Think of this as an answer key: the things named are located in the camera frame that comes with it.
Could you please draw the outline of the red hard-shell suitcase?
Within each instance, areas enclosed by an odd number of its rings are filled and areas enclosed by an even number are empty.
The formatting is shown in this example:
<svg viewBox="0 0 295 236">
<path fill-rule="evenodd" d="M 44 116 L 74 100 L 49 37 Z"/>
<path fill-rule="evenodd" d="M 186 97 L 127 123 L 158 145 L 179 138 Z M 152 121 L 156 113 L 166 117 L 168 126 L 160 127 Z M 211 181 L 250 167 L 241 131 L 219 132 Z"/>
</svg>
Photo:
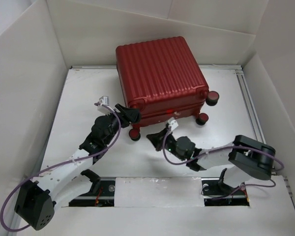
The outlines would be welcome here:
<svg viewBox="0 0 295 236">
<path fill-rule="evenodd" d="M 116 60 L 125 105 L 141 113 L 128 133 L 131 140 L 140 139 L 142 127 L 170 118 L 194 116 L 197 125 L 207 123 L 201 108 L 215 106 L 219 93 L 209 89 L 184 37 L 117 46 Z"/>
</svg>

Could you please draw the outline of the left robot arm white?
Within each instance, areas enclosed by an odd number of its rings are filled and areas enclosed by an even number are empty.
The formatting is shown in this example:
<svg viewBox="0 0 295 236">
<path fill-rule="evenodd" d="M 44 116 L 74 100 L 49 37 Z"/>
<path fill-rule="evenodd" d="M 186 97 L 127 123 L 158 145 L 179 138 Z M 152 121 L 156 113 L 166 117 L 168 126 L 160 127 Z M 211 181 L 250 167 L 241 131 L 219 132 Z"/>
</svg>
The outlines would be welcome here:
<svg viewBox="0 0 295 236">
<path fill-rule="evenodd" d="M 18 193 L 15 212 L 28 226 L 39 231 L 47 226 L 65 202 L 100 188 L 100 176 L 90 170 L 117 141 L 121 129 L 141 120 L 140 110 L 117 104 L 114 109 L 95 104 L 107 114 L 95 119 L 90 133 L 66 161 L 47 167 L 26 180 Z"/>
</svg>

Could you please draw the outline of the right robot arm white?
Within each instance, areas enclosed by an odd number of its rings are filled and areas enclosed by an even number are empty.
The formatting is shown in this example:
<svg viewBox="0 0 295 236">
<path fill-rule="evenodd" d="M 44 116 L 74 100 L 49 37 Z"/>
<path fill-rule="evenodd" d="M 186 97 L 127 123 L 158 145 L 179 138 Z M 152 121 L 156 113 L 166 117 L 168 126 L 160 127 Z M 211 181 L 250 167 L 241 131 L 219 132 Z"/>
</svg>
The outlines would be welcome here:
<svg viewBox="0 0 295 236">
<path fill-rule="evenodd" d="M 231 168 L 222 170 L 217 182 L 217 188 L 224 195 L 242 187 L 251 178 L 270 180 L 276 160 L 275 148 L 244 135 L 237 135 L 232 142 L 211 149 L 197 148 L 187 136 L 176 139 L 166 128 L 148 134 L 147 139 L 156 151 L 171 153 L 180 160 L 179 165 L 185 165 L 195 172 L 231 165 Z"/>
</svg>

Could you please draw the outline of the white foam cover panel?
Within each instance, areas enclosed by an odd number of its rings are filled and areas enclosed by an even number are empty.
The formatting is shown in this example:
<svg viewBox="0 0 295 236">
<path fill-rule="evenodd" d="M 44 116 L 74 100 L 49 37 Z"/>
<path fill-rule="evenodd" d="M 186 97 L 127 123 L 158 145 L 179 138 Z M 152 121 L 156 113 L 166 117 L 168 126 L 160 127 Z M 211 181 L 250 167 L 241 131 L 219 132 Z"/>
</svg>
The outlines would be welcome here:
<svg viewBox="0 0 295 236">
<path fill-rule="evenodd" d="M 200 177 L 118 177 L 115 207 L 203 207 Z"/>
</svg>

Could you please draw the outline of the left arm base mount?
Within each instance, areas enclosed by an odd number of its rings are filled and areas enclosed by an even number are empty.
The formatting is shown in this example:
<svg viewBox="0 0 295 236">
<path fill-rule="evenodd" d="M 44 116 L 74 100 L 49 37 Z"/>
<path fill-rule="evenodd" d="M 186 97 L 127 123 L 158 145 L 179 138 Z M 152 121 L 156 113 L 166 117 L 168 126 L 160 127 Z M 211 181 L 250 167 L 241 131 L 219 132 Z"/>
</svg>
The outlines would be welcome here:
<svg viewBox="0 0 295 236">
<path fill-rule="evenodd" d="M 116 179 L 102 178 L 98 187 L 69 202 L 70 207 L 113 207 L 115 205 Z"/>
</svg>

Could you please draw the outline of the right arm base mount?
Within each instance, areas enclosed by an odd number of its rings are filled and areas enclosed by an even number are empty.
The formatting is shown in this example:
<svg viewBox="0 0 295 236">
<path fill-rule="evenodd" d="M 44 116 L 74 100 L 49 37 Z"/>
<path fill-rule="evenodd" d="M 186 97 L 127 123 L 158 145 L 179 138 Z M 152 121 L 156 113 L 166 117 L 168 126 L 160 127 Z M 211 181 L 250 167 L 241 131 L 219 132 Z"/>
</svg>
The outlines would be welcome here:
<svg viewBox="0 0 295 236">
<path fill-rule="evenodd" d="M 224 183 L 226 168 L 219 178 L 203 178 L 201 195 L 206 207 L 246 206 L 249 200 L 245 189 L 237 190 Z"/>
</svg>

